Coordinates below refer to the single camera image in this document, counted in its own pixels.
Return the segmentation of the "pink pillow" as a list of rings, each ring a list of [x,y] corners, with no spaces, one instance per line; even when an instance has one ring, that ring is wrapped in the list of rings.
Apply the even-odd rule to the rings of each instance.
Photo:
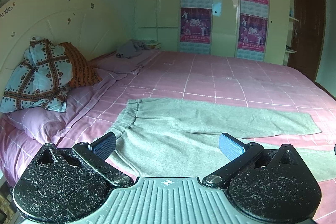
[[[89,65],[96,69],[102,69],[113,73],[136,74],[152,58],[161,53],[160,50],[144,50],[138,56],[131,58],[119,58],[116,52],[105,54],[89,61]]]
[[[136,75],[139,68],[114,72],[108,68],[95,68],[102,80],[92,86],[73,88],[67,93],[66,110],[63,113],[41,107],[4,114],[1,117],[1,133],[19,130],[41,144],[58,143],[71,127],[90,111],[102,95],[118,80]]]

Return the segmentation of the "grey crumpled garment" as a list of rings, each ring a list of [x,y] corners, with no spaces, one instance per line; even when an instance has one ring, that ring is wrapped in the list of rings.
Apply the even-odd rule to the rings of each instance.
[[[149,47],[142,40],[130,39],[123,45],[119,46],[116,51],[116,57],[129,59],[136,57],[144,50],[149,50]]]

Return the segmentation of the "pink checked bed sheet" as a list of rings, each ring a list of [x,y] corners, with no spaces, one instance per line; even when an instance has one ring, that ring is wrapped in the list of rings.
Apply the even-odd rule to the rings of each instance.
[[[307,113],[320,133],[274,136],[262,142],[290,143],[313,151],[333,151],[335,146],[335,100],[301,72],[234,57],[178,52],[161,52],[136,75],[118,80],[56,144],[71,147],[102,135],[128,100],[166,97]],[[41,143],[19,130],[1,133],[1,171],[10,185],[17,182],[40,147]]]

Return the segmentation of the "orange patterned pillow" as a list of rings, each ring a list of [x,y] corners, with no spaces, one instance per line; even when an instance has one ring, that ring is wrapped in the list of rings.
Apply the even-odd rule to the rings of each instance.
[[[88,64],[82,53],[71,43],[61,43],[72,64],[71,88],[80,88],[92,86],[102,81],[102,78],[96,73],[95,69]]]

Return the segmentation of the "grey-green knit pants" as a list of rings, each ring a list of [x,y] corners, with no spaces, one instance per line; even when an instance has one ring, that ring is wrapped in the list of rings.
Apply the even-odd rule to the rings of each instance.
[[[204,178],[228,163],[219,149],[224,132],[248,143],[263,137],[315,135],[321,128],[305,113],[143,98],[128,100],[109,130],[117,145],[108,162],[121,171]]]

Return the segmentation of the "lower right pink poster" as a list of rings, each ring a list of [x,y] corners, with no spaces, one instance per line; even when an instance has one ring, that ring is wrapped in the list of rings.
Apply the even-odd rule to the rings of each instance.
[[[258,16],[240,14],[236,57],[263,61],[268,20]]]

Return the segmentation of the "blue patterned pillow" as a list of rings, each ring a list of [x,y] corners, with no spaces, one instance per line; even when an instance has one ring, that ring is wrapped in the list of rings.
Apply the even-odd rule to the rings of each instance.
[[[63,113],[72,77],[72,64],[63,46],[31,38],[22,62],[7,82],[1,112],[41,107]]]

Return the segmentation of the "lower left pink poster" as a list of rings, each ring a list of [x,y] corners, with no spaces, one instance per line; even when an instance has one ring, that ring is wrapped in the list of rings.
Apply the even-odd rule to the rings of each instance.
[[[211,9],[182,7],[180,20],[181,52],[208,55],[211,47]]]

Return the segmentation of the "cream wooden headboard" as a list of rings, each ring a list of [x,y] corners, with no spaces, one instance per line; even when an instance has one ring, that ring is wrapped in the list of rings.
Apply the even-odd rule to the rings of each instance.
[[[9,0],[1,6],[1,91],[32,37],[72,43],[87,60],[130,39],[115,8],[104,0]]]

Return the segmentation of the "cream corner shelf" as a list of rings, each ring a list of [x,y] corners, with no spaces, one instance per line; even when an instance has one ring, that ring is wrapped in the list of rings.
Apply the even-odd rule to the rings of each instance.
[[[286,42],[286,50],[284,60],[288,61],[289,56],[291,55],[288,50],[291,49],[291,44],[293,40],[293,33],[295,24],[298,23],[297,18],[294,15],[294,0],[290,0],[290,7],[289,7],[289,24],[288,24],[288,37]]]

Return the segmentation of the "dark brown door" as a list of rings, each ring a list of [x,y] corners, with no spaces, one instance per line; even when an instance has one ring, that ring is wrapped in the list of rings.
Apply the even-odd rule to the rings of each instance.
[[[291,48],[295,53],[288,65],[315,81],[324,42],[326,0],[294,0],[294,17]]]

